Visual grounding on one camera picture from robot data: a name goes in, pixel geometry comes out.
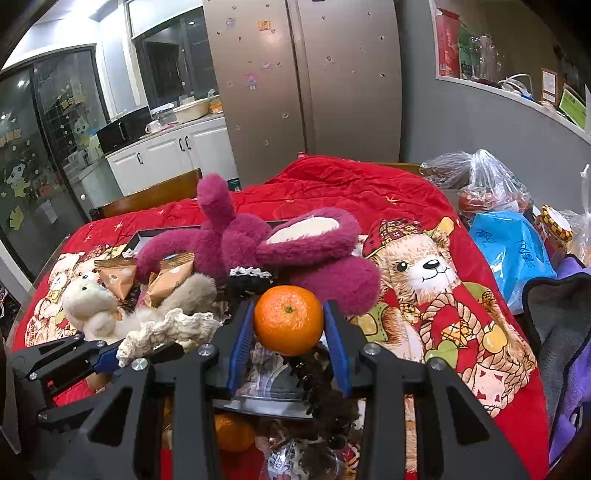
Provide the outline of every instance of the white cabinet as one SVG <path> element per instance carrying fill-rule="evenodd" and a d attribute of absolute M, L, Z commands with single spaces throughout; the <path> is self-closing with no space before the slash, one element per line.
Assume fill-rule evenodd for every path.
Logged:
<path fill-rule="evenodd" d="M 144 190 L 195 168 L 203 175 L 238 177 L 223 117 L 189 122 L 107 155 L 123 195 Z"/>
<path fill-rule="evenodd" d="M 224 179 L 238 178 L 232 146 L 228 138 L 226 122 L 214 119 L 209 122 L 183 128 L 184 140 L 189 147 L 191 161 L 195 168 L 200 168 L 203 175 L 220 174 Z"/>
<path fill-rule="evenodd" d="M 130 145 L 108 156 L 123 195 L 144 190 L 193 169 L 177 131 Z"/>
<path fill-rule="evenodd" d="M 193 169 L 181 131 L 179 129 L 162 134 L 141 144 L 144 147 L 140 152 L 144 163 L 142 171 L 150 177 L 150 185 L 178 177 Z"/>

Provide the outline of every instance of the purple cloth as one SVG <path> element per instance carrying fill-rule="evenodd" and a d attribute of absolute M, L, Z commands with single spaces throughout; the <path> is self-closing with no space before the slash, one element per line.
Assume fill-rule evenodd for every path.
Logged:
<path fill-rule="evenodd" d="M 575 273 L 591 275 L 591 268 L 585 268 L 576 257 L 565 257 L 556 268 L 558 279 Z M 559 414 L 554 422 L 554 434 L 550 445 L 550 463 L 553 463 L 568 446 L 576 427 L 570 422 L 570 416 L 581 403 L 591 401 L 591 342 L 587 341 L 583 351 L 569 369 L 564 397 L 559 406 Z"/>
<path fill-rule="evenodd" d="M 562 280 L 565 277 L 569 277 L 579 272 L 591 275 L 591 268 L 585 268 L 581 260 L 574 255 L 567 255 L 556 268 L 556 278 Z"/>

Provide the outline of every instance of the cookie packet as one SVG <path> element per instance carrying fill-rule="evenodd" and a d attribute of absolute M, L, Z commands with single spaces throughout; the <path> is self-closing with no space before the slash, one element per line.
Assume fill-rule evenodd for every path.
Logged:
<path fill-rule="evenodd" d="M 160 273 L 152 272 L 148 290 L 144 295 L 144 305 L 156 308 L 175 288 L 193 273 L 194 252 L 185 252 L 160 262 Z"/>
<path fill-rule="evenodd" d="M 105 287 L 118 299 L 125 300 L 134 285 L 136 262 L 135 258 L 123 257 L 95 260 L 95 269 Z"/>

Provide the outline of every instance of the jar lid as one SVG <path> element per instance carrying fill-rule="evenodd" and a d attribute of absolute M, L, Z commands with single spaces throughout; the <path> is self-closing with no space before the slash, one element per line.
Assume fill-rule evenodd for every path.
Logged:
<path fill-rule="evenodd" d="M 573 230 L 569 221 L 554 210 L 549 205 L 542 207 L 542 221 L 550 228 L 556 237 L 564 242 L 570 242 L 573 239 Z"/>

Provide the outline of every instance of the microwave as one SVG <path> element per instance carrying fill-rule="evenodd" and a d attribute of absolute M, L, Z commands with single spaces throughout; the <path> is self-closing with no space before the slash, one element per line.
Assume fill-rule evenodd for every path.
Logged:
<path fill-rule="evenodd" d="M 152 121 L 150 107 L 138 108 L 116 118 L 96 133 L 105 155 L 131 145 L 145 135 L 145 128 Z"/>

